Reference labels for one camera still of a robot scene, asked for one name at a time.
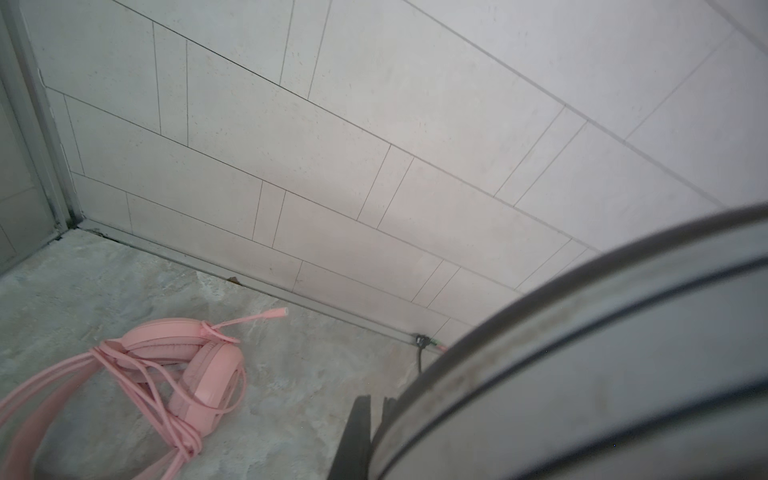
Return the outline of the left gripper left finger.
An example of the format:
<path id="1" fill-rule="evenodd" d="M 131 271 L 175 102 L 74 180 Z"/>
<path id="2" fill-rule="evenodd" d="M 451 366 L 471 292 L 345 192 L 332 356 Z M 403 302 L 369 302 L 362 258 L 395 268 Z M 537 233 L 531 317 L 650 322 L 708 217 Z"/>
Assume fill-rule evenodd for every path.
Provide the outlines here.
<path id="1" fill-rule="evenodd" d="M 371 448 L 371 396 L 358 396 L 350 410 L 328 480 L 365 480 Z"/>

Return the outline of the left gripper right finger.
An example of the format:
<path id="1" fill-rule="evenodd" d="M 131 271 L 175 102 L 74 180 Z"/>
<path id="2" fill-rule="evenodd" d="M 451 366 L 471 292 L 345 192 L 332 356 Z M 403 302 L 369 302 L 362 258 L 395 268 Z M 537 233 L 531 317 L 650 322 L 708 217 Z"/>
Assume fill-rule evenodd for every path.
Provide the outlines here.
<path id="1" fill-rule="evenodd" d="M 394 408 L 397 403 L 397 398 L 395 397 L 385 397 L 382 402 L 382 415 L 381 415 L 381 424 L 386 425 L 389 421 L 390 417 L 392 416 L 392 413 L 394 411 Z"/>

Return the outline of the pink headphones with cable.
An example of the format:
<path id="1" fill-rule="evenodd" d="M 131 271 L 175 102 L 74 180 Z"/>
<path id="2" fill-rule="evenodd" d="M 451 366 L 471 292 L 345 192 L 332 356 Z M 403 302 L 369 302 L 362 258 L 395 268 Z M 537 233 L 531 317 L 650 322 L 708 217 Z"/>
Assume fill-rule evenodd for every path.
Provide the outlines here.
<path id="1" fill-rule="evenodd" d="M 55 417 L 100 370 L 112 377 L 169 447 L 140 478 L 175 478 L 201 453 L 204 438 L 237 408 L 247 390 L 244 355 L 238 339 L 223 333 L 225 326 L 190 318 L 145 322 L 17 386 L 1 402 L 3 422 L 44 388 L 55 388 L 11 440 L 2 478 L 31 478 L 32 460 Z"/>

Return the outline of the white black headphones with cable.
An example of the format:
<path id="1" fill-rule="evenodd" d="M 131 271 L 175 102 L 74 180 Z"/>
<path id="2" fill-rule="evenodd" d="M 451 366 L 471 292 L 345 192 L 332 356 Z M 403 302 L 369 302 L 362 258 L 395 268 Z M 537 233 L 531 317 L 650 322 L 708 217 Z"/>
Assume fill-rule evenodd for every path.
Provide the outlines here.
<path id="1" fill-rule="evenodd" d="M 597 257 L 437 359 L 372 479 L 763 479 L 767 208 Z"/>

